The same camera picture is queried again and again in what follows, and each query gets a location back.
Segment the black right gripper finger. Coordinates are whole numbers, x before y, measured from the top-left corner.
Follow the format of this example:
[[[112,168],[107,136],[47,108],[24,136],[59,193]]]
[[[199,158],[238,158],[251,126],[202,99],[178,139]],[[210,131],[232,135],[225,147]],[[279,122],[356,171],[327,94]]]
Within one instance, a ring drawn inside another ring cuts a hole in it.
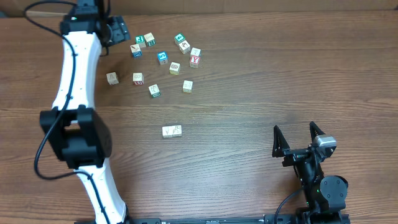
[[[315,124],[314,121],[309,123],[310,134],[313,144],[320,144],[323,140],[325,133]]]
[[[274,133],[274,143],[272,147],[272,157],[284,157],[285,151],[289,151],[290,146],[287,143],[278,125],[274,126],[273,133]]]

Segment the wooden block blue side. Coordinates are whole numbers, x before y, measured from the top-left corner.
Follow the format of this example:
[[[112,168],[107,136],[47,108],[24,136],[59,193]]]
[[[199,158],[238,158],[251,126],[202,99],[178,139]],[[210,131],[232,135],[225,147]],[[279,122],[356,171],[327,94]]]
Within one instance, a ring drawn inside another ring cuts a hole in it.
[[[131,54],[134,58],[140,57],[142,55],[142,50],[139,44],[134,44],[130,46]]]

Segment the plain wooden block yellow edge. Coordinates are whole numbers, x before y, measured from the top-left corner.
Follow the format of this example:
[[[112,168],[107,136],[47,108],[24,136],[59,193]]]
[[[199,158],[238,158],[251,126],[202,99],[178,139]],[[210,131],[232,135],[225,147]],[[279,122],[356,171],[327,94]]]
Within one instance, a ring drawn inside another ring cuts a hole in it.
[[[192,49],[190,51],[190,55],[191,56],[196,56],[196,57],[201,57],[201,49],[192,47]]]

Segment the wooden block with drawing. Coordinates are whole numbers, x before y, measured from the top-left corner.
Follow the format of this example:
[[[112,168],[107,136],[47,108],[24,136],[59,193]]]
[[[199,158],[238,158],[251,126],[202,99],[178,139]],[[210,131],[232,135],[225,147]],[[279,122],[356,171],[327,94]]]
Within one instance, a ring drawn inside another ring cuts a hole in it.
[[[173,137],[181,137],[182,136],[182,126],[181,125],[172,126],[172,136]]]

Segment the wooden letter A block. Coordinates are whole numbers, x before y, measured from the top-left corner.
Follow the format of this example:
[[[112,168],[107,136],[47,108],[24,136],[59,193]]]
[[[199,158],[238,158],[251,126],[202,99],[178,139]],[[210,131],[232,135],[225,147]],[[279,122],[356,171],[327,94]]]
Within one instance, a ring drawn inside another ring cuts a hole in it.
[[[173,127],[172,126],[163,126],[162,127],[162,136],[163,136],[163,138],[172,138],[173,137]]]

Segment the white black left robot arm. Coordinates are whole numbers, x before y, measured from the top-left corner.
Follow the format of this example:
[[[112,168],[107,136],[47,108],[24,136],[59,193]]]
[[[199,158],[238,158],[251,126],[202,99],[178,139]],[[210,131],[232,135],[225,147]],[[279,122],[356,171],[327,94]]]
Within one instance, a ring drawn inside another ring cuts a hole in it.
[[[78,1],[60,23],[63,66],[51,110],[40,125],[58,160],[84,185],[94,223],[131,223],[111,172],[111,133],[95,110],[94,90],[103,49],[129,39],[122,17],[109,16],[103,1]]]

